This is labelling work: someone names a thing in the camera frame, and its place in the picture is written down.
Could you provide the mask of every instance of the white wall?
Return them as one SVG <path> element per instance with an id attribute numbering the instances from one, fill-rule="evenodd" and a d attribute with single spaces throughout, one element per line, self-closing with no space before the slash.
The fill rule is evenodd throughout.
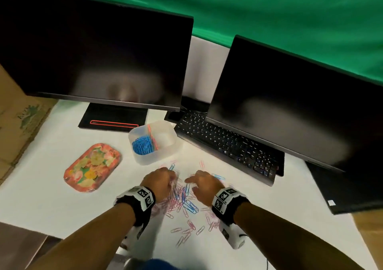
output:
<path id="1" fill-rule="evenodd" d="M 229 48 L 192 36 L 182 95 L 211 103 Z"/>

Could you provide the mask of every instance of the forearm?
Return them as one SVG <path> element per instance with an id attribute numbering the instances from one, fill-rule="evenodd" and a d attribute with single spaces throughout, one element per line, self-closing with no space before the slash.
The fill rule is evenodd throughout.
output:
<path id="1" fill-rule="evenodd" d="M 234 221 L 277 270 L 362 269 L 322 239 L 251 203 L 238 207 Z"/>
<path id="2" fill-rule="evenodd" d="M 131 206 L 120 203 L 57 244 L 28 270 L 106 269 L 134 223 Z"/>

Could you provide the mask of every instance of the clear plastic box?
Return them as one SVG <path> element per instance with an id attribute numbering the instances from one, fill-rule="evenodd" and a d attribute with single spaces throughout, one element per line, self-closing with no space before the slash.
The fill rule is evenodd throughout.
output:
<path id="1" fill-rule="evenodd" d="M 152 136 L 156 140 L 158 150 L 146 155 L 138 155 L 136 152 L 134 152 L 132 144 L 137 138 L 149 135 L 148 125 L 150 125 Z M 177 134 L 174 131 L 172 125 L 170 125 L 170 123 L 165 120 L 157 121 L 132 129 L 132 131 L 129 132 L 129 142 L 134 158 L 140 165 L 149 165 L 153 162 L 173 155 L 180 149 L 182 145 L 182 142 L 177 137 Z"/>

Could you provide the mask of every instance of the hand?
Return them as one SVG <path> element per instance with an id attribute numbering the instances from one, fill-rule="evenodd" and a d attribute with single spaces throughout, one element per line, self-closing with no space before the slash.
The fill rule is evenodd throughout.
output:
<path id="1" fill-rule="evenodd" d="M 176 177 L 174 171 L 162 167 L 146 175 L 140 185 L 149 187 L 156 196 L 156 203 L 160 203 L 168 197 L 170 184 Z"/>
<path id="2" fill-rule="evenodd" d="M 205 171 L 198 170 L 194 176 L 185 179 L 186 183 L 195 183 L 198 187 L 193 187 L 195 197 L 206 206 L 212 206 L 214 195 L 225 186 L 213 175 Z"/>

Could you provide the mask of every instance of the monitor screen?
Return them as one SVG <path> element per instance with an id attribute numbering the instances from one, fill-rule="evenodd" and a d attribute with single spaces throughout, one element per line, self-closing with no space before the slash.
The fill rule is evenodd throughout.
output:
<path id="1" fill-rule="evenodd" d="M 207 120 L 345 171 L 382 152 L 382 96 L 380 85 L 236 36 Z"/>
<path id="2" fill-rule="evenodd" d="M 0 64 L 26 94 L 179 108 L 192 17 L 97 0 L 0 6 Z"/>

